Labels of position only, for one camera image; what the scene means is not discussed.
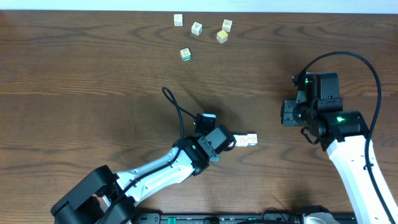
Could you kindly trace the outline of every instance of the wooden block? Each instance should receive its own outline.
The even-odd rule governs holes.
[[[248,146],[257,146],[257,134],[248,134]]]
[[[192,34],[199,35],[201,33],[202,27],[203,26],[200,23],[194,22],[191,28]]]
[[[174,14],[174,26],[182,26],[182,14]]]
[[[236,145],[235,147],[247,147],[248,146],[248,136],[247,135],[235,135]]]
[[[188,48],[182,49],[182,50],[180,51],[180,55],[181,55],[181,58],[182,58],[182,60],[183,60],[184,62],[186,62],[187,60],[191,60],[191,52],[189,51]]]
[[[217,33],[217,40],[219,43],[224,43],[228,40],[228,33],[225,30],[221,30]]]
[[[232,21],[224,19],[223,30],[225,30],[226,32],[231,32],[231,28],[232,28]]]

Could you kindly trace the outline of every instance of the black wire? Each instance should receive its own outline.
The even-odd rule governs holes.
[[[134,185],[136,185],[141,179],[156,173],[157,171],[164,169],[170,165],[172,165],[178,158],[178,155],[180,155],[181,149],[183,148],[184,145],[184,123],[183,123],[183,119],[182,119],[182,115],[181,115],[181,111],[187,113],[190,116],[193,116],[191,113],[189,113],[188,111],[182,109],[181,107],[179,107],[177,100],[175,99],[173,93],[165,86],[162,87],[162,93],[164,94],[164,96],[175,106],[175,109],[177,110],[177,114],[178,114],[178,119],[180,120],[180,129],[181,129],[181,139],[180,139],[180,145],[178,147],[178,151],[175,154],[175,157],[171,160],[168,161],[166,165],[163,165],[157,169],[154,169],[142,176],[139,176],[138,178],[135,178],[129,185],[126,186],[126,188],[119,194],[119,196],[116,198],[115,201],[112,202],[112,204],[109,206],[109,208],[105,211],[105,214],[100,218],[98,224],[102,224],[105,223],[105,221],[108,219],[109,214],[111,213],[111,210],[120,202],[120,200],[124,197],[124,194]]]
[[[262,214],[261,214],[261,219],[264,219],[264,215],[266,215],[270,209],[278,210],[278,208],[274,208],[274,207],[269,207],[269,208],[265,209],[265,210],[262,212]],[[284,217],[281,213],[280,213],[279,215],[282,217],[282,219],[283,219],[285,222],[287,222],[287,220],[285,219],[285,217]]]
[[[166,93],[163,91],[163,88],[162,88],[162,92],[163,92],[164,96],[166,96],[166,98],[167,98],[172,104],[174,104],[174,103],[173,103],[173,100],[170,99],[169,96],[167,96]],[[194,115],[192,115],[191,113],[189,113],[188,111],[186,111],[185,109],[183,109],[182,107],[179,107],[179,108],[180,108],[180,110],[181,110],[182,112],[184,112],[184,113],[186,113],[187,115],[191,116],[193,119],[196,119],[196,118],[197,118],[197,117],[195,117]]]
[[[374,178],[373,175],[373,171],[371,169],[371,167],[373,166],[373,164],[371,163],[371,161],[369,160],[369,145],[370,145],[370,141],[372,138],[372,133],[373,133],[373,129],[374,126],[376,125],[376,120],[377,120],[377,116],[379,115],[379,110],[380,110],[380,105],[381,105],[381,84],[380,84],[380,79],[379,76],[377,75],[376,70],[374,69],[374,67],[370,64],[370,62],[368,62],[364,57],[356,54],[356,53],[352,53],[352,52],[331,52],[331,53],[327,53],[324,55],[321,55],[319,57],[317,57],[316,59],[312,60],[312,62],[310,62],[299,74],[299,78],[298,80],[300,81],[302,78],[304,78],[305,73],[307,71],[307,69],[313,64],[315,63],[317,60],[320,60],[324,57],[328,57],[328,56],[332,56],[332,55],[350,55],[350,56],[354,56],[360,60],[362,60],[368,67],[369,69],[372,71],[374,79],[376,81],[376,85],[377,85],[377,104],[376,104],[376,110],[374,112],[373,115],[373,120],[371,123],[371,126],[369,128],[369,132],[368,132],[368,136],[366,136],[366,142],[365,142],[365,162],[366,165],[364,168],[366,168],[368,170],[369,173],[369,177],[371,179],[371,182],[373,184],[374,187],[374,191],[376,192],[377,196],[379,197],[380,203],[383,206],[384,211],[386,212],[388,219],[390,219],[390,222],[392,224],[395,224],[394,219],[392,218],[391,212],[389,211],[386,202],[383,199],[383,196],[381,195],[381,192],[379,190],[379,187],[377,186],[377,182]]]

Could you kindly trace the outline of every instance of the white wall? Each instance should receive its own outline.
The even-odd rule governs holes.
[[[0,9],[398,14],[398,0],[0,0]]]

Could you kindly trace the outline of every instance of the wooden table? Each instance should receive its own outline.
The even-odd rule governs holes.
[[[216,33],[233,21],[228,41]],[[193,22],[203,24],[200,36]],[[189,47],[192,60],[180,50]],[[280,124],[291,76],[315,57],[349,50],[379,73],[383,101],[377,159],[398,199],[398,17],[347,14],[3,11],[0,18],[0,223],[53,223],[51,206],[104,164],[132,169],[164,155],[180,130],[169,87],[192,113],[256,132],[257,147],[221,155],[204,173],[163,189],[140,207],[163,212],[261,212],[323,205],[352,211],[320,146]],[[335,71],[346,110],[368,124],[371,72],[334,56],[311,71]],[[194,125],[185,116],[185,132]]]

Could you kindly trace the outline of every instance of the green led light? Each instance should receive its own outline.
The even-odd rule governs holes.
[[[337,121],[338,122],[342,122],[342,121],[344,121],[345,119],[343,119],[342,117],[337,117]]]

